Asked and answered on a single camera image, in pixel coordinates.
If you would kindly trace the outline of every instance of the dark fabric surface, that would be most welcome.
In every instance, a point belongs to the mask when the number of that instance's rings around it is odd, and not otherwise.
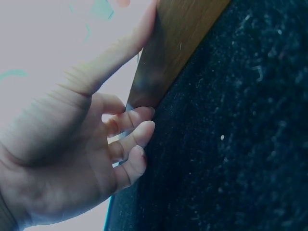
[[[107,231],[308,231],[308,1],[233,0],[154,120]]]

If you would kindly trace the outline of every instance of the skin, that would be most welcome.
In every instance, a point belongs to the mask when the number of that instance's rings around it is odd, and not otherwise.
[[[145,45],[156,1],[121,0],[119,5],[130,29],[104,52],[0,84],[0,192],[21,229],[77,216],[145,172],[143,147],[154,131],[154,109],[124,113],[116,96],[97,90]],[[17,87],[16,81],[23,89],[12,96],[7,89]],[[113,116],[104,123],[103,114]],[[108,144],[107,138],[132,129]],[[112,167],[121,160],[127,161]]]

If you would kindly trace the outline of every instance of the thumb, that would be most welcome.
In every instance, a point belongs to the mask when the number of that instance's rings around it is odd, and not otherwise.
[[[156,0],[131,0],[128,7],[117,11],[117,17],[111,22],[118,39],[96,57],[82,60],[80,64],[65,70],[59,84],[79,94],[91,96],[143,48],[151,35],[155,13]]]

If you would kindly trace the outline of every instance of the wooden board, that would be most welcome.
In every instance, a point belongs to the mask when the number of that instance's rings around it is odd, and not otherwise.
[[[128,109],[157,106],[230,0],[160,0],[154,33],[144,47]]]

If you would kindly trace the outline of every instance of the wrist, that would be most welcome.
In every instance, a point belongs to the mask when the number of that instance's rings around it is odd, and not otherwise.
[[[0,193],[0,230],[1,231],[18,231],[18,224],[12,213],[6,206]]]

